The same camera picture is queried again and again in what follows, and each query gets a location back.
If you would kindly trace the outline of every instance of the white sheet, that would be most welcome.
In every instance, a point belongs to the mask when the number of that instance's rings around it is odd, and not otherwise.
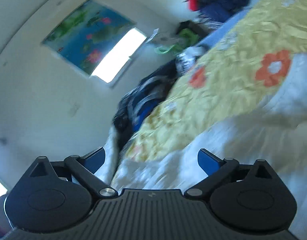
[[[249,114],[228,118],[201,133],[185,149],[161,161],[124,160],[112,182],[122,188],[185,191],[206,177],[197,153],[206,148],[220,158],[252,164],[266,159],[294,195],[298,210],[290,231],[307,240],[307,54],[294,56],[289,74],[273,97]]]
[[[95,176],[103,182],[110,184],[116,172],[119,154],[118,133],[114,126],[111,126],[108,139],[103,148],[106,152],[106,159],[100,169],[96,171]]]

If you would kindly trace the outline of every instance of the blue plastic part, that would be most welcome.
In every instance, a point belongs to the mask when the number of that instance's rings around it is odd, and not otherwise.
[[[200,168],[202,168],[203,171],[210,176],[218,171],[218,169],[220,169],[225,162],[206,149],[200,149],[198,152],[198,164]]]
[[[84,166],[92,174],[95,174],[98,169],[104,164],[106,160],[105,150],[101,147],[97,150],[81,157],[78,162]]]

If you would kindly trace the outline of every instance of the floral bedspread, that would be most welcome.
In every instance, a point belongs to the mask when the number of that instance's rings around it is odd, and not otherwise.
[[[261,0],[174,85],[143,122],[127,158],[156,160],[214,123],[276,93],[294,53],[307,52],[307,0]]]

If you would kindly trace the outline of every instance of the orange flower pattern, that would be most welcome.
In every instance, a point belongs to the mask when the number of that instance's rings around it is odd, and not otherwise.
[[[255,74],[256,80],[264,80],[266,87],[279,84],[279,78],[285,77],[291,64],[288,50],[281,50],[276,54],[268,53],[261,61],[262,67]]]
[[[189,84],[193,88],[202,88],[206,83],[206,76],[205,76],[205,68],[200,67],[198,68],[195,73],[191,76],[189,80]]]

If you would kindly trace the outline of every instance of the ribbed black surface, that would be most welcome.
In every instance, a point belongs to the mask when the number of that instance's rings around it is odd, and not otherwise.
[[[79,225],[52,234],[15,230],[7,240],[295,240],[289,232],[249,236],[216,221],[205,204],[179,190],[125,190],[102,200]]]

